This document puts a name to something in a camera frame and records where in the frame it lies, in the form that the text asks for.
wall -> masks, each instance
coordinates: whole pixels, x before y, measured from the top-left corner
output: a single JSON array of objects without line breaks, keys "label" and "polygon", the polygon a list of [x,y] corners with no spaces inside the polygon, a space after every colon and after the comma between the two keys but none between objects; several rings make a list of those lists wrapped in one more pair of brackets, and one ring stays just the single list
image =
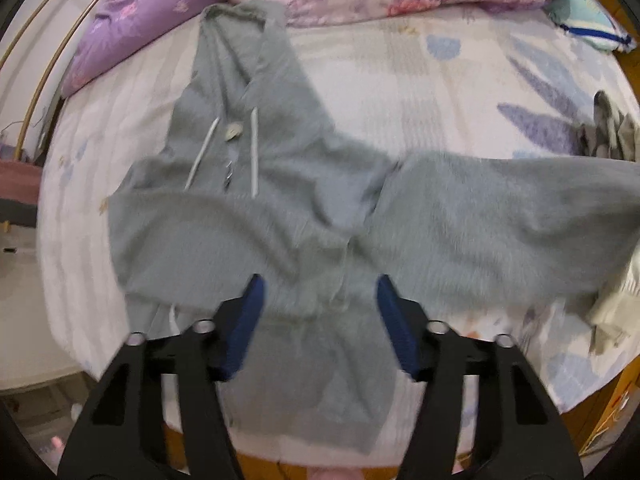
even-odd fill
[{"label": "wall", "polygon": [[[0,41],[0,56],[14,38],[22,24],[42,0],[25,0],[15,15],[6,34]],[[29,106],[40,77],[53,53],[68,33],[72,24],[92,0],[51,0],[31,23],[9,56],[0,72],[0,130],[4,129],[4,141],[15,145],[21,121]],[[31,124],[37,122],[49,107],[63,73],[75,52],[82,32],[91,22],[85,19],[56,64],[33,113]],[[30,126],[24,147],[33,155],[42,124]]]}]

blue leaf pattern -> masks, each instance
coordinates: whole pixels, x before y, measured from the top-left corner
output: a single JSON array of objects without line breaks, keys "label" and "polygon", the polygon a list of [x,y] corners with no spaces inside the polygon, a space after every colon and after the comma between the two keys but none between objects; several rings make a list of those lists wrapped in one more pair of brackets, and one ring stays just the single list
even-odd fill
[{"label": "blue leaf pattern", "polygon": [[578,86],[574,76],[557,57],[513,36],[511,41],[516,50],[536,66],[551,86],[562,91],[568,99],[574,102],[578,110],[590,117],[593,111],[593,98]]},{"label": "blue leaf pattern", "polygon": [[88,144],[89,144],[89,139],[85,139],[84,142],[82,144],[80,144],[80,147],[78,148],[78,151],[76,152],[76,160],[81,160],[82,159]]},{"label": "blue leaf pattern", "polygon": [[609,371],[603,378],[593,372],[591,361],[586,357],[581,357],[569,352],[562,352],[554,355],[546,365],[549,376],[549,383],[556,394],[562,396],[562,405],[558,406],[561,411],[568,407],[575,406],[584,398],[584,392],[594,384],[606,384],[626,363],[626,355],[622,352],[611,365]]},{"label": "blue leaf pattern", "polygon": [[436,36],[427,36],[427,50],[439,61],[450,61],[460,55],[460,40]]},{"label": "blue leaf pattern", "polygon": [[574,127],[545,114],[535,114],[526,108],[506,103],[498,104],[498,111],[511,121],[531,142],[559,155],[578,155]]},{"label": "blue leaf pattern", "polygon": [[549,106],[571,120],[580,120],[578,118],[580,116],[580,110],[578,109],[578,107],[558,88],[540,79],[531,70],[522,66],[512,57],[509,58],[509,61],[520,73],[520,75],[527,81],[527,83],[531,85],[536,93],[540,97],[542,97]]}]

beige cloth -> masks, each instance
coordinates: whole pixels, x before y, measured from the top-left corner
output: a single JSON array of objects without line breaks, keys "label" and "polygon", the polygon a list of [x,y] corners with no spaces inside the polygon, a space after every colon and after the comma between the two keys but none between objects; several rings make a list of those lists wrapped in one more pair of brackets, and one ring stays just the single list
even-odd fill
[{"label": "beige cloth", "polygon": [[[638,162],[640,125],[600,91],[594,97],[595,126],[580,129],[583,154]],[[591,351],[600,355],[640,332],[640,243],[631,261],[602,288],[588,321],[594,326]]]}]

bed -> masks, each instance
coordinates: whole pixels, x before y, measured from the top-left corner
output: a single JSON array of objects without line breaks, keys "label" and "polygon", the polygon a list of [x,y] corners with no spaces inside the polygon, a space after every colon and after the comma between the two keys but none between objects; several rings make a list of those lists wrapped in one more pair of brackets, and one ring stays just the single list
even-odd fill
[{"label": "bed", "polygon": [[[108,196],[130,165],[163,146],[173,103],[191,75],[198,18],[183,23],[66,102],[44,170],[39,249],[57,342],[100,376],[128,332],[110,262]],[[540,10],[492,15],[455,6],[340,27],[290,30],[308,78],[338,129],[402,156],[444,150],[488,158],[569,156],[605,89],[640,118],[616,59],[555,28]],[[467,311],[445,318],[463,335],[516,337],[562,412],[607,384],[640,337],[590,354],[589,298]],[[230,434],[239,452],[308,466],[397,465],[422,387],[398,374],[394,401],[368,453],[290,436]],[[474,382],[465,389],[460,451],[471,446]],[[179,427],[175,390],[166,418]]]}]

